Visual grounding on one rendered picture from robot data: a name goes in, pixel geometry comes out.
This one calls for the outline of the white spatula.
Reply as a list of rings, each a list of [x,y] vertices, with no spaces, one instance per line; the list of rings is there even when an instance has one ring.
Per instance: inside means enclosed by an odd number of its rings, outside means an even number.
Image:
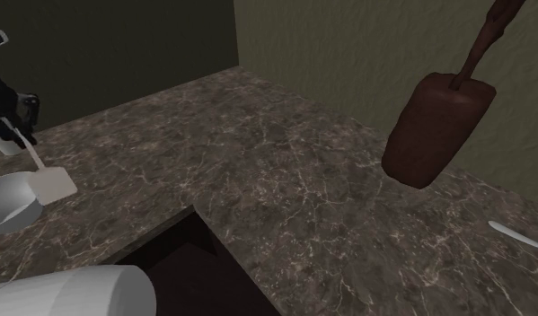
[[[42,206],[72,196],[78,191],[77,186],[64,167],[46,167],[32,144],[22,135],[19,129],[13,127],[6,118],[2,118],[2,121],[22,140],[38,167],[27,178],[27,183]]]

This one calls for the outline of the grey bowl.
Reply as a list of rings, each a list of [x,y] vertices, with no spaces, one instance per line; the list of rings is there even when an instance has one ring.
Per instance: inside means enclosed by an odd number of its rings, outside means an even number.
[[[27,182],[30,175],[19,171],[0,176],[0,234],[18,232],[41,215],[43,206]]]

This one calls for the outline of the brown wooden mallet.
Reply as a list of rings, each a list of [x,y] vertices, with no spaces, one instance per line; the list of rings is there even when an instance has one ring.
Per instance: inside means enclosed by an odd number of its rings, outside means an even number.
[[[430,185],[477,127],[497,91],[472,74],[526,0],[495,0],[458,74],[431,73],[415,87],[388,136],[381,165],[415,189]]]

